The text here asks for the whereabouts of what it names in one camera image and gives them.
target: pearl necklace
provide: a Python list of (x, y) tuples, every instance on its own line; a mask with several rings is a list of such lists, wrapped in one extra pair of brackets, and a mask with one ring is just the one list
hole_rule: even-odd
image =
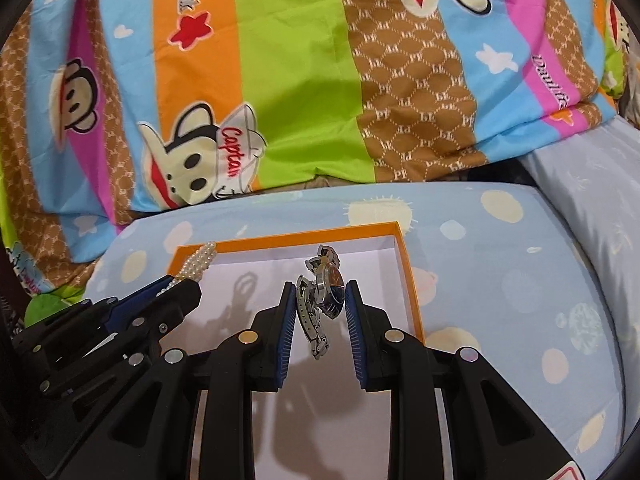
[(215, 242), (208, 242), (204, 244), (187, 258), (182, 268), (180, 268), (174, 279), (172, 279), (171, 283), (158, 292), (157, 296), (168, 291), (172, 286), (177, 285), (177, 283), (180, 283), (182, 280), (189, 279), (194, 282), (199, 282), (202, 279), (204, 271), (209, 269), (209, 266), (217, 254), (218, 252), (216, 251)]

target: blue stripe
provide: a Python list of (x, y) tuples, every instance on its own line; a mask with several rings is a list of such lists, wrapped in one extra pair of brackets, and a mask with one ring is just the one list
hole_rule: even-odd
[(479, 142), (476, 148), (489, 162), (521, 156), (560, 139), (558, 131), (542, 119), (519, 124), (503, 134)]
[[(530, 58), (529, 45), (511, 22), (505, 0), (491, 0), (492, 10), (477, 16), (455, 0), (440, 0), (438, 10), (464, 67), (466, 86), (478, 102), (474, 133), (478, 141), (542, 116), (538, 99), (524, 81), (522, 67)], [(511, 52), (520, 70), (489, 72), (476, 52), (488, 44), (496, 52)]]
[(580, 32), (582, 54), (598, 82), (604, 74), (604, 42), (593, 23), (593, 0), (564, 0)]
[[(156, 101), (156, 64), (153, 48), (153, 0), (100, 0), (104, 36), (122, 101), (122, 118), (129, 151), (136, 171), (131, 207), (137, 211), (158, 211), (142, 179), (143, 139), (138, 122), (145, 121), (159, 131)], [(116, 38), (116, 28), (132, 30)]]
[[(86, 262), (103, 253), (115, 238), (73, 149), (67, 142), (59, 152), (49, 119), (49, 95), (54, 74), (66, 63), (68, 38), (76, 0), (34, 0), (26, 74), (26, 125), (31, 172), (42, 209), (60, 215), (60, 225), (74, 262)], [(100, 221), (99, 236), (80, 241), (75, 218), (93, 215)]]
[(597, 92), (597, 94), (594, 95), (591, 102), (593, 102), (598, 107), (598, 110), (600, 110), (603, 123), (613, 119), (618, 114), (600, 92)]

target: colorful striped blanket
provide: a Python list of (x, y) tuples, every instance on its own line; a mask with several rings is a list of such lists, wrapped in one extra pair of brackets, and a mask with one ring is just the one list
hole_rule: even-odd
[(33, 0), (0, 56), (2, 239), (70, 296), (136, 212), (522, 155), (613, 117), (625, 26), (610, 0)]

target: mattress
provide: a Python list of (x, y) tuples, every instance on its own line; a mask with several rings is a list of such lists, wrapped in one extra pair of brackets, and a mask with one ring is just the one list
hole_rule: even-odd
[(617, 343), (597, 278), (535, 188), (375, 184), (175, 210), (127, 227), (98, 262), (86, 296), (137, 290), (165, 274), (181, 244), (383, 221), (404, 233), (427, 344), (480, 349), (586, 478), (597, 478), (623, 433)]

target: pink stripe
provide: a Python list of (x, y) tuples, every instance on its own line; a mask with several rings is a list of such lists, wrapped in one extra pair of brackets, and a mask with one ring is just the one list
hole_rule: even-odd
[[(567, 77), (546, 37), (546, 0), (505, 0), (505, 4), (513, 25), (529, 43), (531, 54), (543, 57), (548, 74), (569, 96), (569, 105), (578, 103), (580, 92)], [(524, 80), (540, 102), (544, 114), (551, 114), (558, 110), (560, 107), (558, 101), (542, 81), (530, 59), (522, 67), (522, 72)]]
[(567, 111), (571, 112), (571, 118), (569, 121), (573, 124), (569, 124), (563, 120), (556, 121), (548, 116), (542, 119), (546, 124), (549, 124), (558, 131), (560, 139), (566, 139), (567, 137), (571, 137), (572, 135), (579, 134), (589, 129), (587, 119), (578, 110), (571, 107), (568, 108)]
[(94, 49), (89, 38), (83, 0), (76, 0), (69, 42), (68, 59), (71, 60), (76, 57), (82, 60), (83, 66), (94, 73), (98, 83), (98, 101), (95, 106), (98, 120), (94, 128), (86, 134), (78, 134), (73, 130), (67, 130), (66, 138), (109, 220), (115, 225), (113, 197), (111, 196), (107, 159), (104, 153), (104, 123), (102, 119), (104, 115), (104, 95), (100, 88), (99, 74), (95, 67)]

